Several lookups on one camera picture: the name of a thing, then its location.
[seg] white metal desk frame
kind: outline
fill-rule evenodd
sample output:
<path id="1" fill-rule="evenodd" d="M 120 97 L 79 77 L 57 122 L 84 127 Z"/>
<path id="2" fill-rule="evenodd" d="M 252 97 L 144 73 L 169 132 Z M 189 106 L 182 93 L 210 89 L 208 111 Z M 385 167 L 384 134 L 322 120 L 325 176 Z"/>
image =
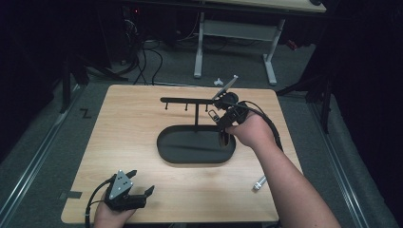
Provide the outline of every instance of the white metal desk frame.
<path id="1" fill-rule="evenodd" d="M 276 27 L 261 26 L 253 24 L 232 23 L 223 21 L 204 20 L 204 13 L 201 13 L 199 26 L 199 43 L 196 53 L 195 78 L 202 76 L 202 40 L 204 35 L 233 37 L 249 40 L 271 41 L 271 46 L 267 54 L 263 54 L 264 65 L 269 79 L 269 84 L 277 84 L 276 75 L 272 66 L 272 58 L 281 35 L 285 19 L 279 20 Z"/>

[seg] person's left hand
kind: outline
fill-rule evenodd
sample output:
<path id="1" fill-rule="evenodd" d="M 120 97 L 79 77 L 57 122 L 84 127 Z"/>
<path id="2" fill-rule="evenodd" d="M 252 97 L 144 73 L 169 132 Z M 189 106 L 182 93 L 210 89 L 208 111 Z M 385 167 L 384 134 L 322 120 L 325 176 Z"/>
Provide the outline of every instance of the person's left hand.
<path id="1" fill-rule="evenodd" d="M 123 212 L 112 211 L 103 201 L 100 201 L 95 212 L 94 228 L 121 228 L 135 212 L 136 209 Z"/>

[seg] jewelry stand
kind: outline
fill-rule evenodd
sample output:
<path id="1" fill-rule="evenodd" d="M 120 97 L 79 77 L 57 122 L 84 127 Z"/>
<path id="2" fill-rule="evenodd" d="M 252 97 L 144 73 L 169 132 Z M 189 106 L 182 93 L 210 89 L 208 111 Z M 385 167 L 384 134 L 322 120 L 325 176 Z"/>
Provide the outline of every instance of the jewelry stand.
<path id="1" fill-rule="evenodd" d="M 187 98 L 161 98 L 162 103 L 189 104 L 196 107 L 195 124 L 172 125 L 164 129 L 157 139 L 160 156 L 171 163 L 223 163 L 228 161 L 236 147 L 235 137 L 229 136 L 229 143 L 221 146 L 220 131 L 216 125 L 199 125 L 199 105 L 212 105 L 212 100 Z"/>

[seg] black tray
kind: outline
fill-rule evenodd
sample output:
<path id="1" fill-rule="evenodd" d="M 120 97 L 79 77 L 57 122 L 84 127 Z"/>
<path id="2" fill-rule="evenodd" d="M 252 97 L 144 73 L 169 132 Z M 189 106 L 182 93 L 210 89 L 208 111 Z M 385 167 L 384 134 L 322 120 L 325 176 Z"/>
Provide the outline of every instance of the black tray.
<path id="1" fill-rule="evenodd" d="M 171 163 L 222 163 L 232 157 L 236 141 L 231 135 L 221 147 L 216 125 L 173 125 L 160 133 L 157 147 Z"/>

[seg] human arm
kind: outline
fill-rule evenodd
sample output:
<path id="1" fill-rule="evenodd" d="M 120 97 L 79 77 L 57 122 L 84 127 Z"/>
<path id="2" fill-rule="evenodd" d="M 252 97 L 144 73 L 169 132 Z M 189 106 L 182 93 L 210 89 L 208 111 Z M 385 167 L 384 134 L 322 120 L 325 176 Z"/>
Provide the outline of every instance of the human arm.
<path id="1" fill-rule="evenodd" d="M 259 115 L 226 129 L 257 155 L 283 227 L 340 227 L 329 206 L 278 148 L 273 132 Z"/>
<path id="2" fill-rule="evenodd" d="M 122 228 L 135 212 L 135 209 L 123 212 L 113 211 L 100 201 L 95 212 L 94 228 Z"/>

